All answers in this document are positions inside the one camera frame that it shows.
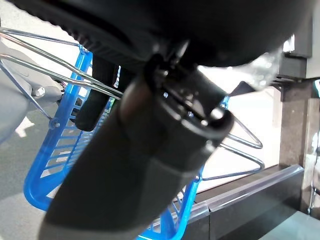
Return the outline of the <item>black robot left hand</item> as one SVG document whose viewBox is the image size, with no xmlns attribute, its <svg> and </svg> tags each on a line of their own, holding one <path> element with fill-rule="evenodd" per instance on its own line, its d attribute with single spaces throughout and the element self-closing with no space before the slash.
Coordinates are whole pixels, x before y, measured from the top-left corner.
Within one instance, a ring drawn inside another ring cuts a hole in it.
<svg viewBox="0 0 320 240">
<path fill-rule="evenodd" d="M 189 184 L 234 116 L 198 66 L 273 77 L 313 0 L 16 0 L 134 74 L 65 177 L 41 240 L 133 240 Z"/>
</svg>

